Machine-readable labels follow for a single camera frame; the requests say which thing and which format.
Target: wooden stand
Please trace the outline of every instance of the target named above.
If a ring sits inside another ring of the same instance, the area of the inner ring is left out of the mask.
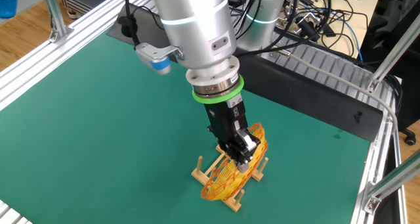
[[[213,162],[213,164],[211,164],[211,166],[209,167],[209,169],[207,169],[207,171],[205,171],[204,173],[201,171],[201,164],[203,163],[203,156],[200,156],[198,158],[198,163],[197,163],[197,168],[194,169],[194,171],[192,171],[191,175],[196,178],[196,180],[198,180],[202,185],[205,185],[207,183],[207,181],[209,180],[210,176],[213,174],[213,172],[216,170],[216,166],[219,162],[221,162],[221,160],[226,156],[224,151],[220,148],[219,145],[217,145],[216,150],[220,152],[220,156],[215,160],[215,162]],[[253,174],[252,174],[252,178],[254,178],[256,181],[260,181],[264,174],[263,174],[263,170],[265,168],[265,165],[267,165],[268,162],[268,158],[266,157],[263,161],[262,164],[260,166],[259,169],[255,169]],[[243,194],[245,194],[245,191],[242,189],[241,191],[237,192],[233,197],[236,198],[229,198],[227,201],[223,202],[229,206],[229,208],[231,208],[232,210],[234,210],[235,212],[237,212],[242,204],[240,204],[241,199],[243,197]]]

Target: green ring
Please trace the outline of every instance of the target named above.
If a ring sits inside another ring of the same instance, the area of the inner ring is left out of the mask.
[[[227,95],[223,95],[214,99],[205,99],[202,97],[199,97],[196,95],[196,92],[194,92],[194,90],[192,91],[192,97],[199,103],[202,104],[216,104],[216,103],[220,103],[220,102],[224,102],[227,101],[233,97],[235,97],[236,95],[238,95],[239,93],[241,93],[241,90],[243,89],[243,85],[245,83],[243,82],[243,78],[242,76],[240,76],[240,81],[239,81],[239,85],[238,87],[233,90],[232,92],[228,93]]]

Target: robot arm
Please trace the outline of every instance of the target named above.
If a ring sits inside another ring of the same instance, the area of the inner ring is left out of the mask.
[[[154,0],[171,42],[157,49],[147,43],[135,47],[139,57],[160,74],[169,72],[166,55],[175,53],[187,68],[186,79],[193,97],[204,104],[210,120],[208,130],[241,172],[260,141],[248,132],[241,96],[243,79],[239,60],[232,56],[236,38],[228,0]]]

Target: blue cloth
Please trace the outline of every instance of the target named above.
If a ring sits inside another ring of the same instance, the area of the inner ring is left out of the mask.
[[[17,6],[18,0],[0,0],[0,18],[12,18]]]

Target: green table surface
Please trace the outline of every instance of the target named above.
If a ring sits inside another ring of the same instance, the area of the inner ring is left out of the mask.
[[[369,143],[247,91],[265,176],[238,213],[201,199],[217,143],[185,72],[100,35],[0,112],[0,199],[35,224],[350,222]]]

